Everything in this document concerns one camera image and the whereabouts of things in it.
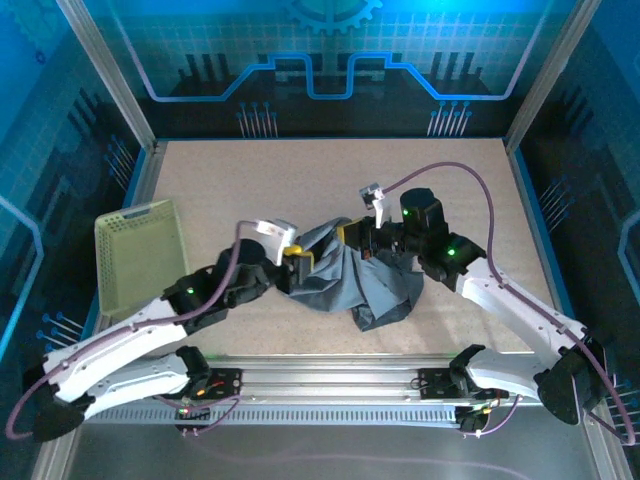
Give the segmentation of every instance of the gray cloth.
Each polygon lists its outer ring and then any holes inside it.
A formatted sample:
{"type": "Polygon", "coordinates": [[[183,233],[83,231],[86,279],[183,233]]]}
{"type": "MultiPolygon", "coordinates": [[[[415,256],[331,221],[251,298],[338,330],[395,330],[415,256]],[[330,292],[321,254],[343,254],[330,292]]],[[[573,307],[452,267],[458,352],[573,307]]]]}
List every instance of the gray cloth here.
{"type": "Polygon", "coordinates": [[[391,252],[363,260],[336,235],[336,227],[349,222],[337,218],[298,239],[303,250],[314,251],[315,266],[289,297],[321,312],[351,309],[363,332],[403,320],[420,297],[422,273],[411,271],[411,257],[391,252]]]}

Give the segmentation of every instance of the gear graphic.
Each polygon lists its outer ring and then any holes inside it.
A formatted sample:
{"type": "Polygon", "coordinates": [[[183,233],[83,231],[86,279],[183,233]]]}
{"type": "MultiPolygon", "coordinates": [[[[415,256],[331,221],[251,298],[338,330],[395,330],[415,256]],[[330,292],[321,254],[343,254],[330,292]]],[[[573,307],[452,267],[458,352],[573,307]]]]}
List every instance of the gear graphic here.
{"type": "Polygon", "coordinates": [[[55,0],[0,0],[0,10],[13,15],[22,34],[39,50],[46,50],[61,26],[55,0]]]}
{"type": "Polygon", "coordinates": [[[374,8],[382,7],[381,0],[286,0],[284,8],[300,28],[327,35],[347,33],[349,27],[360,28],[362,20],[371,20],[374,8]]]}

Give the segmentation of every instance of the glass wall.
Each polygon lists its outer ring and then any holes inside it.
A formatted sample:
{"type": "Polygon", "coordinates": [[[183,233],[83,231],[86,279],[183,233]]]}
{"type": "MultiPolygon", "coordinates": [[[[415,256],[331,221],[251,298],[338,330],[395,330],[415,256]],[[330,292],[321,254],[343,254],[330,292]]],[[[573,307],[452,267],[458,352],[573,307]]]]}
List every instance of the glass wall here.
{"type": "MultiPolygon", "coordinates": [[[[121,207],[139,147],[55,1],[0,1],[0,46],[4,422],[23,372],[79,337],[96,292],[93,222],[121,207]]],[[[2,435],[2,472],[28,478],[37,452],[2,435]]]]}
{"type": "MultiPolygon", "coordinates": [[[[638,12],[602,2],[521,145],[576,316],[615,338],[626,393],[640,386],[638,12]]],[[[640,426],[640,395],[625,400],[640,426]]]]}
{"type": "Polygon", "coordinates": [[[158,137],[502,136],[572,0],[91,0],[158,137]]]}

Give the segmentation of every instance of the green plastic basket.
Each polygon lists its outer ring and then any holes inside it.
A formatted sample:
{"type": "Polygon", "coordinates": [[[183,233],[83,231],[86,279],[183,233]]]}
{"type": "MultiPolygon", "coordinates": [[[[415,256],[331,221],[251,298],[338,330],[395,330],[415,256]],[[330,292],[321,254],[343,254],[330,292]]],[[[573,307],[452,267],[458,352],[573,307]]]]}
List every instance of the green plastic basket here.
{"type": "Polygon", "coordinates": [[[95,238],[100,311],[111,323],[138,311],[189,270],[171,200],[102,215],[95,238]]]}

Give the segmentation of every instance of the beige table surface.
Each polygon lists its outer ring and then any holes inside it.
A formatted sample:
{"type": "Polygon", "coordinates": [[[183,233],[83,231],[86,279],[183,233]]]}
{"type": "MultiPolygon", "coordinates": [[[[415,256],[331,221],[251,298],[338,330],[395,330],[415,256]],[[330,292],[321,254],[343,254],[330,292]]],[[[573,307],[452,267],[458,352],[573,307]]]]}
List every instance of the beige table surface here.
{"type": "MultiPolygon", "coordinates": [[[[177,205],[191,270],[214,263],[233,241],[236,221],[282,218],[303,233],[325,221],[370,214],[358,190],[388,186],[417,168],[458,161],[477,169],[496,207],[496,262],[534,295],[551,298],[516,185],[499,139],[255,140],[170,142],[155,199],[177,205]]],[[[442,201],[452,231],[486,245],[487,206],[462,170],[428,172],[390,194],[427,186],[442,201]]],[[[324,314],[277,290],[232,310],[227,320],[188,338],[204,354],[453,353],[471,343],[499,351],[526,345],[480,307],[425,279],[410,317],[361,333],[349,312],[324,314]]]]}

